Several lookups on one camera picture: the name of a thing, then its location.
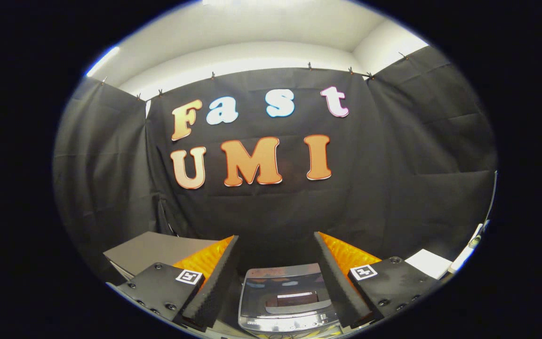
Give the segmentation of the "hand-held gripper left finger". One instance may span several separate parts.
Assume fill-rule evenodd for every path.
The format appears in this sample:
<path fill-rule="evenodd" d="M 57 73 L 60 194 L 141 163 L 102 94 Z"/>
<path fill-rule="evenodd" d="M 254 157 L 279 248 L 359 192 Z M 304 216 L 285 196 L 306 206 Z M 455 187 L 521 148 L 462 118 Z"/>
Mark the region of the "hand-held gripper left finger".
<path fill-rule="evenodd" d="M 212 328 L 237 273 L 239 237 L 229 236 L 173 264 L 152 260 L 119 285 L 119 296 L 181 331 Z"/>

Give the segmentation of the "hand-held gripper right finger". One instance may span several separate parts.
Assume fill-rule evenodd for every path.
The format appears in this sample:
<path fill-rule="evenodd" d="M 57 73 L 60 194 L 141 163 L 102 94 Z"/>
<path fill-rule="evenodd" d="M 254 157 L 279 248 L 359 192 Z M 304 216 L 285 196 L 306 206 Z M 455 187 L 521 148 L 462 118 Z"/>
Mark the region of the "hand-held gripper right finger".
<path fill-rule="evenodd" d="M 314 232 L 319 267 L 343 327 L 381 322 L 400 314 L 439 287 L 436 279 L 398 256 L 374 255 Z"/>

